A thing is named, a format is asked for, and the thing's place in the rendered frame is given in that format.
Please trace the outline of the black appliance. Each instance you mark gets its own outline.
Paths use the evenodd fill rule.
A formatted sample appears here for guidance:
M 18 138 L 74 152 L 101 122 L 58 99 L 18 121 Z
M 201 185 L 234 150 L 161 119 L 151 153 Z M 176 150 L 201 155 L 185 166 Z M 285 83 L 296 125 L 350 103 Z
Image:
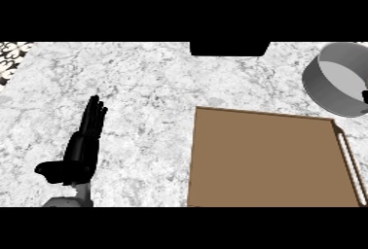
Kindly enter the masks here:
M 189 52 L 195 56 L 262 56 L 269 42 L 191 42 Z

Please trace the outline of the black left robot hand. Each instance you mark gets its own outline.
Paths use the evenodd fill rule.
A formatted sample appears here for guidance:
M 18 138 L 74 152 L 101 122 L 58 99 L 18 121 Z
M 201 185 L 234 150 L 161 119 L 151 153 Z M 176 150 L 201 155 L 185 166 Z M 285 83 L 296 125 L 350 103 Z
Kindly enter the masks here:
M 83 111 L 79 131 L 68 142 L 64 159 L 46 161 L 34 169 L 50 184 L 62 183 L 71 186 L 90 182 L 98 164 L 99 138 L 107 112 L 108 108 L 99 96 L 92 95 Z

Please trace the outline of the grey metal pot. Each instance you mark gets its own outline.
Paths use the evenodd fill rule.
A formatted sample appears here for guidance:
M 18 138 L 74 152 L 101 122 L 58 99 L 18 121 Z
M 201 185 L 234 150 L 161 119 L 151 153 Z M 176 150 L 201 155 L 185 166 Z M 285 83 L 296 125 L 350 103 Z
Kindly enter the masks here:
M 302 83 L 316 104 L 342 117 L 368 114 L 368 47 L 352 42 L 328 44 L 309 62 Z

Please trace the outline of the black and white patterned cloth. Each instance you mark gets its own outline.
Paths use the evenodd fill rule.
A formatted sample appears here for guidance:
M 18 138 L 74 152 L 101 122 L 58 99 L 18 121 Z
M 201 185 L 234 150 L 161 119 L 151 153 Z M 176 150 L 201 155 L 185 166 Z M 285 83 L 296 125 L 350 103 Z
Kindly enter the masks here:
M 8 85 L 31 47 L 33 42 L 0 42 L 0 86 Z

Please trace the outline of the brown wooden tray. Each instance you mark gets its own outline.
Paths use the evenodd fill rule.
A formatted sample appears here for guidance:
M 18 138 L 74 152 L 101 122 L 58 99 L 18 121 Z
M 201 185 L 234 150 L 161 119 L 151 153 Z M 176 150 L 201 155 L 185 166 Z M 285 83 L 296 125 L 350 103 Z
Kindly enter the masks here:
M 198 107 L 186 204 L 368 207 L 336 121 Z

